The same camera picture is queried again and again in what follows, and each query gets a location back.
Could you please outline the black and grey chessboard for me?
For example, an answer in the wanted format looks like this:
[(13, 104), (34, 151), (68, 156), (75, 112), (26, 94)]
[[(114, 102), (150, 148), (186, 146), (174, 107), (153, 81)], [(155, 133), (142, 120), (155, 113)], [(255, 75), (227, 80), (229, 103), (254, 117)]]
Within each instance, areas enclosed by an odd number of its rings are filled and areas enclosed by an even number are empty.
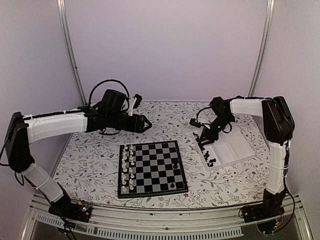
[(119, 147), (117, 197), (145, 198), (187, 193), (183, 162), (176, 140), (138, 143)]

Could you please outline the floral patterned table mat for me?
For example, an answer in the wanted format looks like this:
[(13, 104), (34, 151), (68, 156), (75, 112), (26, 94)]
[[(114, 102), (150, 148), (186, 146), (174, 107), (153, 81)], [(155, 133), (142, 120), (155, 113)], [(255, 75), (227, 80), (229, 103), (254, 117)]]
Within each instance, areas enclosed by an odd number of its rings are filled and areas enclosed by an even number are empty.
[[(199, 117), (204, 122), (215, 115), (205, 102), (143, 102), (138, 112), (152, 123), (144, 133), (120, 132), (104, 136), (98, 132), (72, 135), (53, 178), (75, 200), (96, 204), (148, 209), (200, 209), (250, 204), (263, 199), (269, 180), (269, 148), (250, 115), (235, 116), (234, 129), (239, 129), (245, 142), (254, 151), (251, 159), (220, 169), (207, 171), (201, 154), (190, 132), (190, 119)], [(169, 177), (184, 172), (186, 193), (139, 198), (118, 198), (118, 179), (121, 145), (177, 141), (182, 167), (169, 166), (169, 150), (154, 148), (151, 162), (141, 163), (147, 170), (147, 183), (164, 182), (165, 170)]]

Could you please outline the right aluminium frame post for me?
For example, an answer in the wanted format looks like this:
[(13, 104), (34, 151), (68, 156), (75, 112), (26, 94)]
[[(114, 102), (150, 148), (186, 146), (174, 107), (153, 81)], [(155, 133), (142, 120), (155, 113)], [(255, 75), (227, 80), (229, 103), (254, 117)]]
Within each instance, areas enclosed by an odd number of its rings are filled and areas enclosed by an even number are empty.
[(275, 7), (275, 0), (268, 0), (266, 2), (266, 11), (265, 11), (265, 17), (264, 17), (262, 37), (261, 37), (260, 47), (257, 55), (256, 64), (253, 71), (251, 84), (247, 94), (248, 97), (253, 97), (255, 95), (255, 92), (258, 86), (258, 82), (259, 82), (259, 78), (260, 78), (260, 74), (263, 66), (263, 61), (267, 51), (269, 35), (271, 32), (274, 7)]

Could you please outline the left aluminium frame post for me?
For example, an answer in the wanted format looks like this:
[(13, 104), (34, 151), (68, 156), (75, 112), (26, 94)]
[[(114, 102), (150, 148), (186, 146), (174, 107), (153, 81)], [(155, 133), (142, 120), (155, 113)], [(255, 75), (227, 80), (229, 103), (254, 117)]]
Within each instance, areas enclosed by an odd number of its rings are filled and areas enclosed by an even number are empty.
[(87, 99), (86, 99), (85, 91), (84, 91), (84, 88), (83, 88), (83, 85), (81, 82), (79, 69), (78, 69), (78, 65), (76, 62), (74, 49), (73, 49), (73, 45), (72, 45), (72, 39), (71, 39), (67, 11), (66, 11), (66, 1), (65, 0), (57, 0), (56, 2), (57, 2), (59, 20), (60, 20), (60, 24), (61, 24), (61, 28), (62, 28), (62, 35), (64, 38), (66, 52), (68, 55), (68, 59), (69, 59), (70, 67), (71, 67), (71, 72), (72, 72), (72, 75), (74, 78), (75, 87), (76, 87), (76, 90), (77, 90), (77, 93), (78, 93), (78, 96), (80, 98), (82, 105), (87, 105)]

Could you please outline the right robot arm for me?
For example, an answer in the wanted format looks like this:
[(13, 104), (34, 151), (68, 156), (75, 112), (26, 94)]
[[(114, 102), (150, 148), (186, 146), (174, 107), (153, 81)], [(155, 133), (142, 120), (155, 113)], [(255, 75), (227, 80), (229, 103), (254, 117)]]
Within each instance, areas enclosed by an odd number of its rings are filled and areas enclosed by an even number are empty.
[(283, 96), (242, 97), (222, 99), (214, 97), (209, 104), (216, 119), (208, 126), (201, 124), (199, 147), (218, 140), (220, 132), (235, 122), (235, 115), (261, 117), (263, 131), (269, 145), (269, 178), (263, 193), (263, 203), (258, 213), (262, 218), (274, 214), (286, 195), (285, 177), (289, 168), (290, 145), (295, 122)]

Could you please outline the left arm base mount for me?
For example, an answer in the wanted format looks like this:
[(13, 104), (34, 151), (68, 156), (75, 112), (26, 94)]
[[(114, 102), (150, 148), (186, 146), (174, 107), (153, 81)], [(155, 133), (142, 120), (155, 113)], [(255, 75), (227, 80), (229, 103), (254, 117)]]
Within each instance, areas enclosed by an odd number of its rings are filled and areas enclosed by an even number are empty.
[(64, 219), (88, 223), (92, 214), (92, 204), (84, 200), (72, 202), (68, 198), (61, 198), (50, 203), (48, 212)]

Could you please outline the white plastic piece tray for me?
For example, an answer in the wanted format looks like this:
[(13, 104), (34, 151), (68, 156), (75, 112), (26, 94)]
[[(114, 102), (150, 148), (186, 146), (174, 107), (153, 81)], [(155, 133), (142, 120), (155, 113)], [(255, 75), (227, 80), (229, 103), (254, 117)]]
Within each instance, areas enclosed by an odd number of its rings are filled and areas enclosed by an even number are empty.
[(208, 151), (210, 154), (209, 158), (216, 158), (214, 166), (208, 167), (203, 157), (203, 153), (193, 136), (193, 133), (196, 133), (200, 137), (202, 130), (191, 126), (189, 128), (189, 132), (203, 163), (204, 169), (208, 172), (239, 164), (243, 161), (250, 160), (255, 155), (254, 150), (240, 132), (240, 129), (236, 125), (233, 125), (231, 132), (220, 132), (218, 140), (204, 146), (205, 152)]

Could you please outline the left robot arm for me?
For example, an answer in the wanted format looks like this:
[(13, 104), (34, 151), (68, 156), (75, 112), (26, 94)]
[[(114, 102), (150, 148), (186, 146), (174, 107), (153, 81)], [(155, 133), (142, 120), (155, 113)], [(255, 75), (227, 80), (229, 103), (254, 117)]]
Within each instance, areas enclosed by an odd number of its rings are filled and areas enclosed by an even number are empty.
[(70, 197), (46, 170), (36, 164), (30, 145), (73, 133), (99, 131), (104, 135), (106, 129), (142, 134), (152, 127), (152, 123), (145, 115), (134, 113), (141, 101), (139, 94), (129, 97), (107, 89), (97, 103), (72, 110), (40, 115), (15, 112), (1, 150), (6, 153), (7, 166), (42, 192), (63, 217), (70, 217), (75, 211)]

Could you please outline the aluminium frame post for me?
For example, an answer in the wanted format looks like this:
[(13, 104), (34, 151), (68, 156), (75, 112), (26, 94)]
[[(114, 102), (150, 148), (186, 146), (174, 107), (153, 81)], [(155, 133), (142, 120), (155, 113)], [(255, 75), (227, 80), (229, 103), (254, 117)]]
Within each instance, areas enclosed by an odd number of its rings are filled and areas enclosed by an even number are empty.
[(66, 1), (65, 0), (57, 0), (56, 2), (57, 2), (59, 20), (60, 20), (60, 24), (61, 24), (61, 28), (62, 28), (62, 35), (64, 38), (66, 52), (68, 55), (68, 59), (69, 59), (70, 67), (71, 67), (71, 72), (72, 72), (72, 75), (74, 78), (75, 87), (76, 87), (76, 90), (77, 90), (77, 93), (78, 93), (78, 96), (80, 98), (82, 105), (87, 105), (87, 99), (86, 99), (85, 91), (84, 91), (84, 88), (83, 88), (83, 85), (81, 82), (79, 69), (78, 69), (78, 65), (76, 62), (74, 49), (73, 49), (73, 45), (72, 45), (72, 39), (71, 39), (67, 11), (66, 11)]
[(265, 11), (265, 17), (264, 17), (262, 37), (261, 37), (260, 47), (257, 55), (256, 64), (253, 71), (251, 84), (247, 94), (248, 97), (253, 97), (255, 95), (255, 92), (258, 86), (258, 82), (259, 82), (259, 78), (260, 78), (260, 74), (263, 66), (263, 61), (267, 51), (269, 35), (271, 32), (274, 7), (275, 7), (275, 0), (268, 0), (266, 2), (266, 11)]

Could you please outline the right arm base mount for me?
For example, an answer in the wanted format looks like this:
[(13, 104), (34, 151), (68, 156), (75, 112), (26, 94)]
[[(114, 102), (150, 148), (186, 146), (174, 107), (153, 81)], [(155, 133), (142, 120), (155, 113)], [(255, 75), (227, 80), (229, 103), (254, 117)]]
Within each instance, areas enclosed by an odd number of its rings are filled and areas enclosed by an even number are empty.
[(238, 216), (245, 223), (257, 223), (257, 229), (264, 235), (271, 235), (280, 226), (285, 213), (282, 204), (275, 208), (269, 208), (264, 203), (244, 205), (238, 212)]

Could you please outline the aluminium front rail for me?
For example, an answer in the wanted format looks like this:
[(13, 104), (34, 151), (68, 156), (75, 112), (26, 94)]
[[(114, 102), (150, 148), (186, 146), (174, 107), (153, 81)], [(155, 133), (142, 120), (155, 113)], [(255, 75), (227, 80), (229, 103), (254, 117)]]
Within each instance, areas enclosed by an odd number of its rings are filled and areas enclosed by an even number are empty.
[(27, 211), (23, 240), (313, 240), (298, 195), (283, 201), (284, 214), (245, 222), (241, 206), (152, 209), (95, 204), (89, 222), (63, 221), (36, 194)]

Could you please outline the black chess pieces pile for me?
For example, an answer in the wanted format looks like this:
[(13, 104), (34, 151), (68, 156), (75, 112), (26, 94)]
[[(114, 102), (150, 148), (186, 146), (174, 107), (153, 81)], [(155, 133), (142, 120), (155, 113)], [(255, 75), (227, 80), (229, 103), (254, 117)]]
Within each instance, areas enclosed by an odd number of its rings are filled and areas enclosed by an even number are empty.
[[(194, 136), (195, 141), (198, 143), (198, 141), (200, 139), (199, 135), (197, 133), (194, 133), (194, 132), (192, 133), (192, 135)], [(206, 162), (206, 165), (208, 167), (210, 167), (210, 168), (213, 167), (215, 165), (215, 163), (217, 162), (216, 158), (215, 157), (214, 158), (210, 158), (209, 151), (208, 150), (205, 151), (204, 147), (201, 147), (200, 150), (203, 153), (203, 158), (204, 158), (204, 160)]]

